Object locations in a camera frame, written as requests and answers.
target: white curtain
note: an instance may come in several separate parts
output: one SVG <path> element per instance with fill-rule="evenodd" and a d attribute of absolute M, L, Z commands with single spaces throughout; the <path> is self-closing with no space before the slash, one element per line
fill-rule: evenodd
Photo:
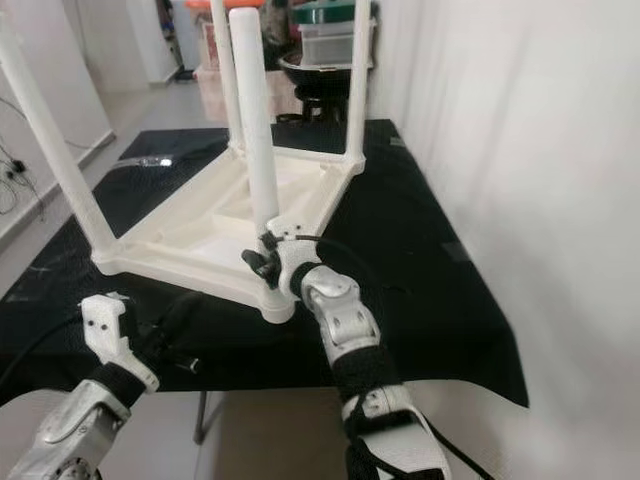
<path fill-rule="evenodd" d="M 380 3 L 370 114 L 400 130 L 519 343 L 531 464 L 510 478 L 635 478 L 640 2 Z"/>

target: black tablecloth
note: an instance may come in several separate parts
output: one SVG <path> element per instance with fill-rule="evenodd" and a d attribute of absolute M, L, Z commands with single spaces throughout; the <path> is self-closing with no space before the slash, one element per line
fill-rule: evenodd
<path fill-rule="evenodd" d="M 349 245 L 376 272 L 368 288 L 362 269 L 340 252 L 320 248 L 336 270 L 363 285 L 384 339 L 405 380 L 459 379 L 528 406 L 513 333 L 410 153 L 390 121 L 367 122 L 365 172 L 353 179 L 324 235 Z M 323 125 L 276 125 L 277 145 L 344 151 L 344 132 Z M 226 147 L 223 129 L 143 132 L 123 158 L 173 154 L 173 165 L 111 171 L 95 189 L 116 236 L 212 161 Z M 118 291 L 137 304 L 143 330 L 185 290 L 120 274 L 101 275 L 70 219 L 0 303 L 0 371 L 37 332 L 63 321 L 95 293 Z M 383 302 L 380 302 L 382 290 Z M 331 385 L 313 317 L 298 306 L 285 325 L 257 310 L 207 297 L 180 341 L 203 361 L 197 375 L 168 369 L 161 390 L 233 390 Z M 52 337 L 27 357 L 0 392 L 0 405 L 38 388 L 68 390 L 97 365 L 79 326 Z"/>

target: white wall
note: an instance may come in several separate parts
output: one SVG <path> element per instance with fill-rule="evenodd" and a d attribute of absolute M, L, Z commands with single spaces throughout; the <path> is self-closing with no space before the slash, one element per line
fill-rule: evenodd
<path fill-rule="evenodd" d="M 640 3 L 380 3 L 371 114 L 399 127 L 515 330 L 528 478 L 635 478 Z"/>
<path fill-rule="evenodd" d="M 175 57 L 164 41 L 155 0 L 126 0 L 134 34 L 150 83 L 165 82 L 175 73 Z"/>
<path fill-rule="evenodd" d="M 155 0 L 62 2 L 99 91 L 144 90 L 175 72 Z"/>
<path fill-rule="evenodd" d="M 63 0 L 89 73 L 100 92 L 148 88 L 127 3 L 127 0 Z"/>
<path fill-rule="evenodd" d="M 86 146 L 103 141 L 111 128 L 60 0 L 2 0 L 0 8 L 9 14 L 21 36 L 29 66 L 64 136 Z M 16 103 L 1 68 L 0 96 Z M 53 174 L 30 128 L 3 105 L 0 105 L 0 135 L 10 153 L 26 162 L 39 194 L 53 188 Z M 74 147 L 72 150 L 78 160 L 87 153 Z M 28 189 L 17 191 L 18 207 L 0 216 L 0 238 L 35 204 Z"/>

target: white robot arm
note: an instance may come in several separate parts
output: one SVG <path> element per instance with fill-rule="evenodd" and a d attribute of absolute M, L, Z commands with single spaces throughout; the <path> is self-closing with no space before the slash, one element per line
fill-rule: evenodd
<path fill-rule="evenodd" d="M 245 251 L 243 259 L 318 321 L 343 401 L 349 478 L 449 480 L 446 458 L 396 373 L 360 287 L 324 265 L 313 241 L 298 238 L 305 237 L 267 233 L 265 253 Z"/>
<path fill-rule="evenodd" d="M 134 340 L 133 325 L 127 322 L 132 312 L 122 299 L 85 298 L 81 303 L 85 341 L 103 365 L 47 416 L 7 480 L 100 478 L 97 468 L 131 417 L 129 409 L 145 391 L 158 388 L 154 371 L 167 361 L 175 363 L 168 356 L 170 344 L 186 328 L 201 297 L 191 293 L 176 302 L 156 328 L 136 342 L 135 354 L 129 345 Z M 195 368 L 192 359 L 186 364 Z"/>

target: orange lid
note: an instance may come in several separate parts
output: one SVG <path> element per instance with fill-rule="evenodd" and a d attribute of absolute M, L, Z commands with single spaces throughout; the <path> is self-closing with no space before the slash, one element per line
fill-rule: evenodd
<path fill-rule="evenodd" d="M 224 0 L 224 6 L 227 8 L 236 7 L 260 7 L 264 0 Z M 210 0 L 187 0 L 185 5 L 189 8 L 210 8 Z"/>

